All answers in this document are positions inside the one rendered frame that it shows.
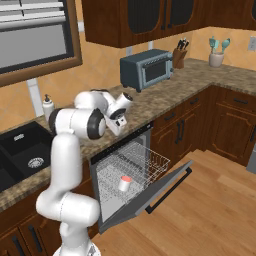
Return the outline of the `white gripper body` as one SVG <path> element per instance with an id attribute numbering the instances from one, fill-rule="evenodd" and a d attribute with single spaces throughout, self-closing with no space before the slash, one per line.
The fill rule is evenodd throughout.
<path id="1" fill-rule="evenodd" d="M 107 127 L 112 131 L 115 136 L 119 136 L 124 129 L 124 126 L 127 124 L 126 118 L 121 117 L 117 120 L 112 120 L 108 117 L 105 117 Z"/>

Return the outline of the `dishwasher body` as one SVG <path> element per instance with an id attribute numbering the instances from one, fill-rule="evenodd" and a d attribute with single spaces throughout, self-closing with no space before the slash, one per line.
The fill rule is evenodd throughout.
<path id="1" fill-rule="evenodd" d="M 124 205 L 121 203 L 120 200 L 117 199 L 111 199 L 107 203 L 100 202 L 98 178 L 96 171 L 99 162 L 103 160 L 105 157 L 109 156 L 111 153 L 128 145 L 131 142 L 138 142 L 141 145 L 145 146 L 146 148 L 150 149 L 150 136 L 152 128 L 153 123 L 150 122 L 91 158 L 89 162 L 90 174 L 92 176 L 95 198 L 99 201 L 101 207 L 101 214 L 98 220 L 98 225 L 100 225 L 103 221 L 110 217 L 119 207 Z"/>

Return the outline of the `dark wood cupboard door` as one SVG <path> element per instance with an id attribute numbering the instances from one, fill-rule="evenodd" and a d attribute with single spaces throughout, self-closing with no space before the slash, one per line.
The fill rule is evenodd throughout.
<path id="1" fill-rule="evenodd" d="M 202 128 L 202 107 L 190 111 L 183 118 L 183 136 L 180 141 L 181 157 L 198 148 Z"/>
<path id="2" fill-rule="evenodd" d="M 175 140 L 177 136 L 178 122 L 180 121 L 168 125 L 156 135 L 152 134 L 151 137 L 151 149 L 169 160 L 169 168 L 177 163 L 178 144 L 175 143 Z"/>
<path id="3" fill-rule="evenodd" d="M 28 230 L 29 225 L 34 226 L 43 249 L 41 253 L 38 252 L 31 232 Z M 30 216 L 19 225 L 19 230 L 32 256 L 53 256 L 61 245 L 59 226 L 59 222 L 46 219 L 39 214 Z"/>
<path id="4" fill-rule="evenodd" d="M 256 125 L 256 115 L 217 103 L 211 119 L 207 148 L 225 158 L 246 166 L 254 141 L 250 138 Z"/>
<path id="5" fill-rule="evenodd" d="M 17 228 L 12 229 L 10 232 L 0 237 L 0 256 L 20 256 L 16 246 L 12 241 L 12 236 L 14 235 L 18 237 L 25 256 L 28 256 L 29 253 L 27 251 L 26 245 L 24 244 L 24 240 Z"/>

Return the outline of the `white cup red inside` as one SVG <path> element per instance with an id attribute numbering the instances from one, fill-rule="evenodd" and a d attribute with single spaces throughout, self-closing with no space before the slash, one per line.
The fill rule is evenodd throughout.
<path id="1" fill-rule="evenodd" d="M 132 178 L 130 176 L 122 176 L 120 178 L 118 189 L 122 192 L 126 192 L 129 189 L 131 182 Z"/>

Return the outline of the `grey dishwasher door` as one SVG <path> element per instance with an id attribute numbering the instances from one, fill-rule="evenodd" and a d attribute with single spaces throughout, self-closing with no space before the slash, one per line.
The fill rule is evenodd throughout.
<path id="1" fill-rule="evenodd" d="M 99 225 L 99 233 L 103 234 L 107 229 L 121 224 L 138 216 L 150 205 L 153 206 L 183 175 L 185 170 L 191 166 L 193 161 L 180 166 L 176 170 L 149 185 L 145 190 L 132 198 L 127 204 L 119 207 L 110 217 Z"/>

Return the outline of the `dark wood drawer front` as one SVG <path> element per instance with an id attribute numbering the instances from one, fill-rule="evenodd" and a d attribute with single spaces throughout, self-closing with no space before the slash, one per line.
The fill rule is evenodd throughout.
<path id="1" fill-rule="evenodd" d="M 199 98 L 199 101 L 197 103 L 191 105 L 190 101 L 195 99 L 195 98 Z M 192 109 L 194 109 L 195 107 L 197 107 L 198 105 L 200 105 L 203 101 L 203 98 L 204 98 L 204 93 L 203 92 L 197 93 L 196 95 L 190 97 L 188 100 L 186 100 L 184 102 L 184 112 L 189 112 Z"/>
<path id="2" fill-rule="evenodd" d="M 235 102 L 234 98 L 247 100 L 248 104 L 245 105 Z M 252 96 L 242 92 L 233 90 L 223 90 L 220 93 L 219 102 L 239 109 L 244 109 L 250 112 L 256 112 L 256 96 Z"/>
<path id="3" fill-rule="evenodd" d="M 171 118 L 168 121 L 165 121 L 164 117 L 170 116 L 173 112 L 176 114 L 175 117 Z M 182 113 L 183 113 L 183 108 L 181 106 L 176 106 L 173 109 L 168 110 L 161 116 L 157 117 L 153 122 L 152 134 L 156 135 L 165 127 L 174 123 L 176 120 L 178 120 L 181 117 Z"/>

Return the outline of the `grey toaster oven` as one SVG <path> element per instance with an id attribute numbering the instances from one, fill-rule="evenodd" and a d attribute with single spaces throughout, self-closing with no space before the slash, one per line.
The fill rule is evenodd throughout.
<path id="1" fill-rule="evenodd" d="M 148 88 L 173 74 L 173 54 L 166 50 L 151 49 L 120 59 L 120 82 L 137 92 Z"/>

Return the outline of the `white soap dispenser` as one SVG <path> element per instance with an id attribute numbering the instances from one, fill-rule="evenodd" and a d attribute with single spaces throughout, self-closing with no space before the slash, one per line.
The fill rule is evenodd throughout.
<path id="1" fill-rule="evenodd" d="M 43 107 L 45 119 L 49 120 L 49 117 L 54 110 L 54 103 L 50 99 L 50 96 L 48 94 L 45 95 L 45 99 L 43 101 L 42 107 Z"/>

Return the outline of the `wooden knife block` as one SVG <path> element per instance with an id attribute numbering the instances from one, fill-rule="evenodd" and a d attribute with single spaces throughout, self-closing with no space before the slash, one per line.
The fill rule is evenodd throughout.
<path id="1" fill-rule="evenodd" d="M 187 54 L 187 46 L 189 41 L 184 38 L 180 39 L 177 47 L 173 51 L 172 64 L 174 69 L 182 69 L 184 67 L 184 57 Z"/>

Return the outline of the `black kitchen sink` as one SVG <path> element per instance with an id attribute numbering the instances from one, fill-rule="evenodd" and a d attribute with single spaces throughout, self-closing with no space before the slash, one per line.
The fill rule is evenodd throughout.
<path id="1" fill-rule="evenodd" d="M 53 135 L 36 121 L 0 135 L 0 192 L 50 165 Z"/>

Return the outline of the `white utensil pot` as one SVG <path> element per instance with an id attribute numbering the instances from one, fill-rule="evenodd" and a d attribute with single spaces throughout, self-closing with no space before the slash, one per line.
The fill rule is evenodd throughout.
<path id="1" fill-rule="evenodd" d="M 209 55 L 209 65 L 218 68 L 222 65 L 224 54 L 222 52 L 211 53 Z"/>

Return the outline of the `grey appliance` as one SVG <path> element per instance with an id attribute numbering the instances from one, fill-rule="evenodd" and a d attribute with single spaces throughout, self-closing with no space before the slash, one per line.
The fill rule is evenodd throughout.
<path id="1" fill-rule="evenodd" d="M 254 145 L 253 151 L 251 153 L 251 156 L 249 158 L 246 170 L 256 174 L 256 143 Z"/>

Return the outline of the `dark wood wall cupboard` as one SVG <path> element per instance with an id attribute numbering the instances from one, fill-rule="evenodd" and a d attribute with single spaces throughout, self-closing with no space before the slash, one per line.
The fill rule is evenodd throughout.
<path id="1" fill-rule="evenodd" d="M 167 31 L 167 19 L 170 17 L 166 4 L 165 35 L 171 36 Z M 83 18 L 86 40 L 101 45 L 119 47 L 120 29 L 120 0 L 82 0 Z"/>

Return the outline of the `wall cupboard door dark glass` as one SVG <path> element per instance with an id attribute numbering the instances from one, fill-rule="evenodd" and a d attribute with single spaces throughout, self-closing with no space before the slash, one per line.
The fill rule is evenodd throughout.
<path id="1" fill-rule="evenodd" d="M 162 38 L 167 0 L 120 0 L 119 47 Z"/>
<path id="2" fill-rule="evenodd" d="M 168 34 L 176 35 L 205 27 L 204 7 L 204 0 L 170 0 Z"/>

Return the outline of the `dark wood corner wall cupboards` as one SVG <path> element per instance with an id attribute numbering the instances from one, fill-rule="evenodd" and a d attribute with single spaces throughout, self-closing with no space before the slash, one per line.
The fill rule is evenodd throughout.
<path id="1" fill-rule="evenodd" d="M 207 0 L 206 24 L 256 31 L 256 0 Z"/>

